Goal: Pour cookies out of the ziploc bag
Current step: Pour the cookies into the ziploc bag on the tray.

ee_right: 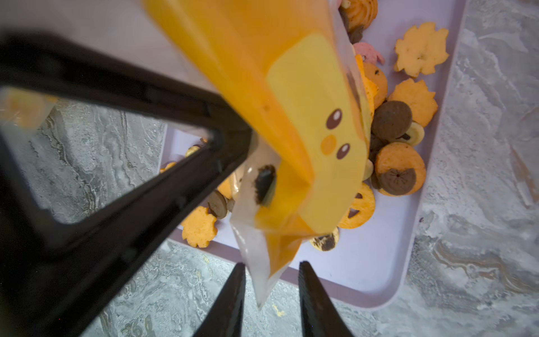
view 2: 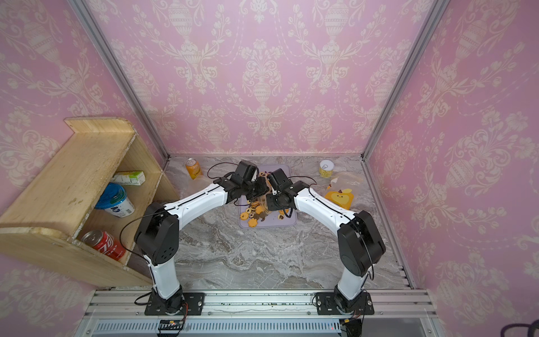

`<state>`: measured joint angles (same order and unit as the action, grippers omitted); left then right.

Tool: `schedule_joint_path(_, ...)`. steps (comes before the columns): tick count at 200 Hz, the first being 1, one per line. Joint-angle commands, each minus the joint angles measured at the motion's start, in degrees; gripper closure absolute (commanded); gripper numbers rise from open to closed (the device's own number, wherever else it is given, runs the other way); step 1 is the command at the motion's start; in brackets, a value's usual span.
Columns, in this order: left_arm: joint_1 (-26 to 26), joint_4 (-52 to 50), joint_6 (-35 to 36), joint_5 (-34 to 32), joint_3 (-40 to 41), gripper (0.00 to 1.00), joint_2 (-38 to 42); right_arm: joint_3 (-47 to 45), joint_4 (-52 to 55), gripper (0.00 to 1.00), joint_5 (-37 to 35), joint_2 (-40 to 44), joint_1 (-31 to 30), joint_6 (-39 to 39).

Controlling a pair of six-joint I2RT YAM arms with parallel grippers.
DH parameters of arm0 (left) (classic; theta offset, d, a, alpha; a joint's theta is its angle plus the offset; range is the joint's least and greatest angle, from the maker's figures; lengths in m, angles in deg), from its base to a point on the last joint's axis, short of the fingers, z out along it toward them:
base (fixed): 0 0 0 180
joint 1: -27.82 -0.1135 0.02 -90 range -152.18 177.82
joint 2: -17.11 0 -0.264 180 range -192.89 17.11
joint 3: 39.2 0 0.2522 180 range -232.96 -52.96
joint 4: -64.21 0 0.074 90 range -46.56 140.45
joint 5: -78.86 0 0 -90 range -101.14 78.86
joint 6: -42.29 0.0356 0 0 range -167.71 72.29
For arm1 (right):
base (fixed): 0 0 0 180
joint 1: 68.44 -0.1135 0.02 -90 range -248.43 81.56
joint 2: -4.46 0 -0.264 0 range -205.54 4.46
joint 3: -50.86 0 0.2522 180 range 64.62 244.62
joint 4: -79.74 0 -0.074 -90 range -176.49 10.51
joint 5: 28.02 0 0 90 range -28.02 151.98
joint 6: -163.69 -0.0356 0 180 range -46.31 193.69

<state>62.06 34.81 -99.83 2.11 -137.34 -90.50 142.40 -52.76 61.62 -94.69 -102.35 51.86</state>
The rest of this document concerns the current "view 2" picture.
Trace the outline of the ziploc bag with yellow chick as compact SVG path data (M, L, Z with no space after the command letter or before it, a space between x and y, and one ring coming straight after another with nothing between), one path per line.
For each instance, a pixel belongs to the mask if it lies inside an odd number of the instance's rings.
M332 177L324 197L334 204L350 210L365 178L352 172L339 172Z

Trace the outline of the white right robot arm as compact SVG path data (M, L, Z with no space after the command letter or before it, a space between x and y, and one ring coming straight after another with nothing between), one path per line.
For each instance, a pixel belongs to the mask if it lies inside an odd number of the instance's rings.
M338 240L344 270L334 290L337 306L350 313L359 305L368 278L374 278L375 265L386 253L386 246L373 216L355 213L320 196L307 183L293 182L281 169L268 176L272 192L266 196L271 211L298 211L326 226Z

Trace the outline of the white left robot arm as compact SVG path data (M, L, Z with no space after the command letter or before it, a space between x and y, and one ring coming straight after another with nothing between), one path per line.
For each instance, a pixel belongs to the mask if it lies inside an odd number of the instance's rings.
M182 299L173 258L179 248L179 232L187 224L241 197L252 200L267 191L258 167L250 161L240 161L235 171L214 178L199 192L168 204L155 202L148 206L134 241L150 269L153 294L162 301Z

